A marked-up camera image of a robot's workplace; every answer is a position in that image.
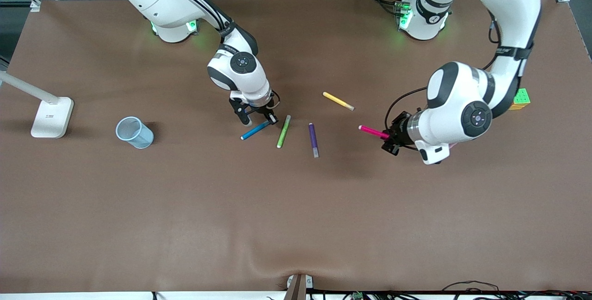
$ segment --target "purple marker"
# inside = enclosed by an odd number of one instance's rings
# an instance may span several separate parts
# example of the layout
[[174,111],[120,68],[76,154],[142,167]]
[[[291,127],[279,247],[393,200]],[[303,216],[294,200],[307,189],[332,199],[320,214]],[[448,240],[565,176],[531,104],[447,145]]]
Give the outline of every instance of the purple marker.
[[315,132],[315,125],[312,123],[308,124],[308,133],[310,134],[310,144],[313,146],[313,155],[315,158],[319,158],[319,146],[317,145],[317,135]]

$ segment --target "marker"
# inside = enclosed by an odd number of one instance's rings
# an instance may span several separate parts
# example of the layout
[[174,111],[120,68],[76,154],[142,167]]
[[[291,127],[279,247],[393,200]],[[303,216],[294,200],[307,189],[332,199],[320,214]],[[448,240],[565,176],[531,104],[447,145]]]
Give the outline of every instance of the marker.
[[286,121],[284,121],[284,126],[282,127],[282,132],[279,134],[279,140],[277,140],[277,147],[278,148],[282,148],[282,145],[284,144],[284,138],[286,138],[286,132],[288,132],[288,125],[290,125],[290,119],[292,117],[287,115],[286,116]]
[[315,125],[312,123],[308,124],[308,133],[310,134],[310,145],[313,146],[313,155],[315,158],[319,158],[319,146],[317,146],[317,135],[315,132]]
[[368,132],[368,134],[370,134],[370,135],[379,136],[383,140],[389,139],[389,135],[388,134],[385,134],[384,132],[378,131],[376,129],[368,128],[368,127],[366,127],[364,125],[359,126],[358,129],[360,129],[363,132]]
[[263,128],[267,127],[269,125],[269,121],[265,121],[263,123],[261,123],[260,125],[258,125],[257,127],[254,127],[253,129],[245,132],[245,134],[243,136],[241,136],[241,140],[246,140],[247,138],[249,138],[250,136],[258,133],[259,131],[261,131]]
[[343,107],[351,110],[353,112],[353,109],[355,109],[354,106],[351,106],[351,104],[348,104],[347,102],[341,100],[340,98],[336,98],[334,96],[332,96],[331,94],[327,93],[327,92],[323,92],[323,96],[326,97],[327,99],[336,102],[337,104],[342,105]]

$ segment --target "cup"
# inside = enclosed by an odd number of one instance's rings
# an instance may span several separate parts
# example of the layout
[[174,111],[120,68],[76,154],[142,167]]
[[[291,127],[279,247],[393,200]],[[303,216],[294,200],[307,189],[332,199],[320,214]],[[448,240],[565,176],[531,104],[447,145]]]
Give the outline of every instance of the cup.
[[117,138],[128,142],[135,148],[147,148],[154,140],[152,130],[135,116],[128,116],[117,123],[115,128]]

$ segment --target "brown table surface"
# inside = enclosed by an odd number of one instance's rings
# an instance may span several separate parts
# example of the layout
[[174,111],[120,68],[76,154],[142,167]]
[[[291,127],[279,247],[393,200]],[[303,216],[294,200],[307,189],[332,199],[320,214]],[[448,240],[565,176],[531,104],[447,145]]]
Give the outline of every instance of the brown table surface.
[[[542,1],[532,104],[432,166],[357,127],[380,128],[442,64],[490,60],[479,0],[456,0],[427,42],[371,0],[216,0],[257,37],[292,115],[281,150],[280,126],[239,139],[205,70],[211,26],[167,44],[127,1],[45,1],[9,73],[75,106],[67,136],[36,140],[38,100],[2,87],[0,291],[271,290],[292,273],[326,289],[591,289],[591,65],[569,7]],[[394,115],[425,106],[408,99]],[[153,146],[116,138],[129,115]]]

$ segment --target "rubik's cube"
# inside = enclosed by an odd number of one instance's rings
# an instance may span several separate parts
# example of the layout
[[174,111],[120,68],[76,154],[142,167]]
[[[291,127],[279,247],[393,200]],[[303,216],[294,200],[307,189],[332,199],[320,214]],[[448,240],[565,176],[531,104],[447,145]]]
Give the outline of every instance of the rubik's cube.
[[518,93],[516,93],[516,96],[514,97],[514,102],[512,102],[510,110],[522,109],[527,104],[530,104],[530,98],[528,98],[526,89],[518,89]]

